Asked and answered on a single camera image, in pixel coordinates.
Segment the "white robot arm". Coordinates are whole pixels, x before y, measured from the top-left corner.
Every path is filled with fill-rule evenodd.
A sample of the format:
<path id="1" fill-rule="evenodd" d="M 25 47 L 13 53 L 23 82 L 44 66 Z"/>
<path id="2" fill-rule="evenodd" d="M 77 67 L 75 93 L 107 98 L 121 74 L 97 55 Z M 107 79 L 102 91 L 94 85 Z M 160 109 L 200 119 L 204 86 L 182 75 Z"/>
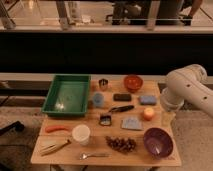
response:
<path id="1" fill-rule="evenodd" d="M 160 94 L 162 125 L 168 127 L 184 101 L 196 106 L 213 118 L 213 90 L 203 84 L 207 79 L 205 68 L 199 64 L 173 70 L 165 77 L 166 87 Z"/>

